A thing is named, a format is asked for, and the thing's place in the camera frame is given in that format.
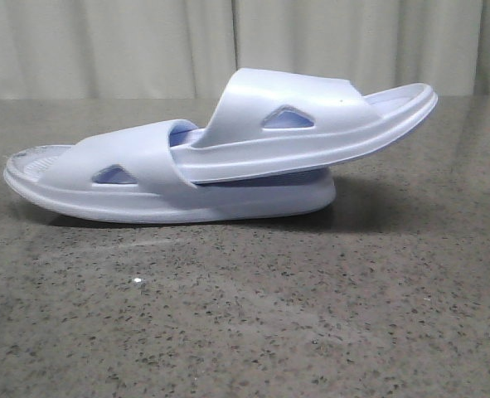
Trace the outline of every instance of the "triangular cutout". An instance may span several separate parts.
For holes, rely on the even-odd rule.
[[[121,166],[115,164],[113,166],[107,167],[92,178],[93,182],[98,184],[137,184],[136,178],[131,176]]]
[[[295,108],[284,107],[271,114],[264,122],[265,129],[301,129],[313,127],[313,121]]]

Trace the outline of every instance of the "white slide sandal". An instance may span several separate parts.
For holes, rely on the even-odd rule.
[[[244,68],[206,128],[172,143],[172,155],[191,182],[326,167],[394,143],[437,100],[422,83],[362,96],[348,80]]]
[[[97,221],[303,214],[334,199],[328,165],[386,147],[436,101],[423,84],[363,97],[347,80],[241,69],[205,129],[179,119],[31,148],[4,177],[38,206]]]
[[[28,201],[89,220],[175,224],[291,216],[335,197],[328,169],[208,185],[183,178],[169,136],[196,129],[171,120],[12,155],[4,177]]]

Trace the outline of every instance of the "granite countertop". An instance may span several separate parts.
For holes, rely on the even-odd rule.
[[[333,167],[306,216],[82,221],[6,157],[210,100],[0,101],[0,397],[490,396],[490,97]]]

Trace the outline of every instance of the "white curtain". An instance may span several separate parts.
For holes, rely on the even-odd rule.
[[[242,66],[490,94],[490,0],[0,0],[0,99],[216,98]]]

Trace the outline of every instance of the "plastic sandal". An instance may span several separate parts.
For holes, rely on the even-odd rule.
[[[395,142],[437,99],[421,83],[362,96],[348,80],[240,69],[206,128],[177,137],[172,155],[191,182],[325,167]]]
[[[347,80],[241,69],[205,129],[170,120],[31,148],[4,177],[39,206],[99,221],[301,214],[333,200],[327,165],[396,141],[436,101],[423,84],[363,97]]]
[[[335,196],[329,170],[208,185],[184,179],[170,135],[186,120],[149,124],[12,155],[4,177],[27,200],[69,216],[113,222],[184,223],[289,216]]]

